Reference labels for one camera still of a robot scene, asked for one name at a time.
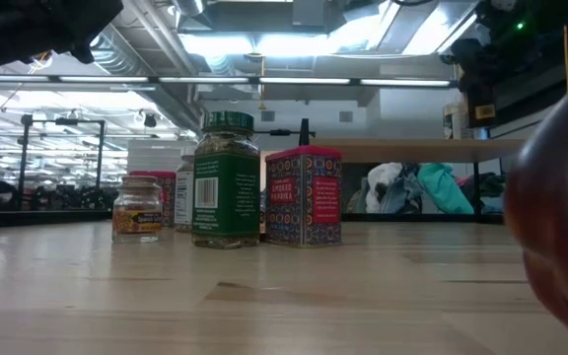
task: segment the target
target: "green jar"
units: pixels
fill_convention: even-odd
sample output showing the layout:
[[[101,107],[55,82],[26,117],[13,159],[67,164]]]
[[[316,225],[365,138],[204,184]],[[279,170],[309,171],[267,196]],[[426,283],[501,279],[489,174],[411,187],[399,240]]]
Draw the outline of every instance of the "green jar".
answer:
[[[212,112],[194,154],[192,242],[236,249],[259,242],[260,151],[251,142],[253,117]]]

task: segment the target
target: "green label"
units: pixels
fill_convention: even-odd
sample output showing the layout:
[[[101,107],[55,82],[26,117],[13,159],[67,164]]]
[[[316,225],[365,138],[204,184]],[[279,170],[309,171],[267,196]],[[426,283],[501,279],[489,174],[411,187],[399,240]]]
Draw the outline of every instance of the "green label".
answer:
[[[220,237],[259,233],[259,157],[195,158],[193,232]]]

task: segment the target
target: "teal fabric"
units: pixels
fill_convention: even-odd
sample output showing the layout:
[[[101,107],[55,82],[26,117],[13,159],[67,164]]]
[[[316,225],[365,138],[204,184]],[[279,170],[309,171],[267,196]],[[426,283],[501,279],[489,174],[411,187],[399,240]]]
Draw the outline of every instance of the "teal fabric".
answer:
[[[426,164],[420,168],[418,181],[444,213],[474,214],[470,202],[453,179],[452,170],[445,164]]]

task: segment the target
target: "glass jar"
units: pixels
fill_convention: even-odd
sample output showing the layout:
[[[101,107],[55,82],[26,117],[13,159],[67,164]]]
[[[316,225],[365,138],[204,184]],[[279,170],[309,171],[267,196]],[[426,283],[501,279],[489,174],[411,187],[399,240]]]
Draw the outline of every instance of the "glass jar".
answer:
[[[259,242],[260,152],[251,142],[253,117],[212,112],[196,146],[192,242],[236,249]]]
[[[181,148],[181,164],[177,169],[177,194],[175,196],[175,229],[178,232],[192,230],[195,150],[196,147]]]
[[[161,187],[156,177],[123,177],[113,203],[115,243],[149,243],[162,232]]]

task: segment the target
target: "white fabric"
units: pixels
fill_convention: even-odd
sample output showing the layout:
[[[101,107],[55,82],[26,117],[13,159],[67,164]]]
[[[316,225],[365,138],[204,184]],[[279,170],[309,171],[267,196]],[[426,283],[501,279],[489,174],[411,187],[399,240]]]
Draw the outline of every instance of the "white fabric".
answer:
[[[370,185],[370,190],[365,196],[367,213],[381,213],[381,202],[376,192],[376,185],[383,183],[389,189],[401,171],[401,163],[388,163],[380,164],[367,174],[367,182]]]

